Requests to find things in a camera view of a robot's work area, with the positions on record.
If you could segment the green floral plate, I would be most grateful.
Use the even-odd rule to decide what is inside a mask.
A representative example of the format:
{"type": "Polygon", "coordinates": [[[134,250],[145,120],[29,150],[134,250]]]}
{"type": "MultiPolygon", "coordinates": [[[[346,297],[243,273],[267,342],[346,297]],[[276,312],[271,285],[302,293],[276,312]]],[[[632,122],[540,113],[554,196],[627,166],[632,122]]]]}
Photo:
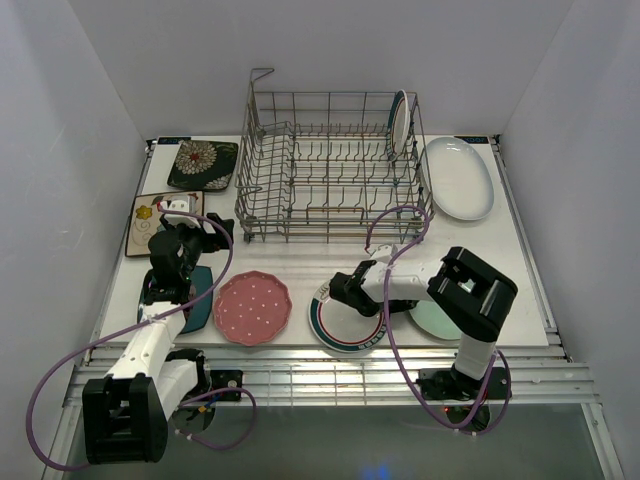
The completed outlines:
{"type": "Polygon", "coordinates": [[[419,301],[409,315],[418,328],[437,339],[458,341],[461,338],[461,330],[433,300],[419,301]]]}

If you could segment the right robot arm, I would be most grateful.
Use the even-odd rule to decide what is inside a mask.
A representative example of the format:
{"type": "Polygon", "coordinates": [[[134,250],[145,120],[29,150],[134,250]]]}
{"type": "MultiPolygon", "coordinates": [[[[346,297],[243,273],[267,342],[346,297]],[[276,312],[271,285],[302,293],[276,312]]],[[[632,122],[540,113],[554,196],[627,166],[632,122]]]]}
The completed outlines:
{"type": "Polygon", "coordinates": [[[353,273],[338,272],[329,281],[330,298],[364,317],[411,311],[430,301],[460,330],[453,365],[417,381],[429,400],[484,396],[496,343],[517,293],[511,279],[461,246],[449,249],[433,276],[418,263],[389,257],[362,261],[353,273]]]}

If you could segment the green red rimmed white plate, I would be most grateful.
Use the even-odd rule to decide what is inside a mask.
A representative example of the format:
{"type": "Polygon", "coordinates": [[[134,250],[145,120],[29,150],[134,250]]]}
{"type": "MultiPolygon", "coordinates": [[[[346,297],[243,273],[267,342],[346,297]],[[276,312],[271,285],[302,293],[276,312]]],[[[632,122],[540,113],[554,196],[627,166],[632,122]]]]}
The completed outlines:
{"type": "Polygon", "coordinates": [[[388,118],[387,155],[395,161],[405,150],[411,119],[408,95],[405,90],[396,92],[388,118]]]}

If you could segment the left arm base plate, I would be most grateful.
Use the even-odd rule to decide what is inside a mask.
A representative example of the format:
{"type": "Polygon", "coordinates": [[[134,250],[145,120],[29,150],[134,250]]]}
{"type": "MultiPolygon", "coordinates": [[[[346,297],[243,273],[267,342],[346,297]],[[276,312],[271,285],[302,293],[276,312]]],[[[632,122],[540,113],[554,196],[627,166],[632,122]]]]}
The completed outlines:
{"type": "Polygon", "coordinates": [[[242,370],[211,370],[211,389],[216,391],[210,402],[238,402],[241,393],[236,388],[243,386],[242,370]]]}

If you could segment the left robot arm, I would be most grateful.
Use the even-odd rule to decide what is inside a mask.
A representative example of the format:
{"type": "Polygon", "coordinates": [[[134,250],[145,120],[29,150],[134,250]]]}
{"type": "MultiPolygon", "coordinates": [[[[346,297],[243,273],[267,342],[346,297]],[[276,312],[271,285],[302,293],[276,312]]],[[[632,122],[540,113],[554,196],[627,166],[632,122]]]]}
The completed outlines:
{"type": "Polygon", "coordinates": [[[92,465],[157,462],[168,441],[168,422],[187,396],[205,397],[212,376],[195,349],[174,351],[198,299],[193,280],[203,254],[232,250],[235,223],[215,213],[202,218],[167,208],[163,230],[149,242],[150,269],[142,284],[139,321],[117,362],[86,383],[82,407],[87,460],[92,465]]]}

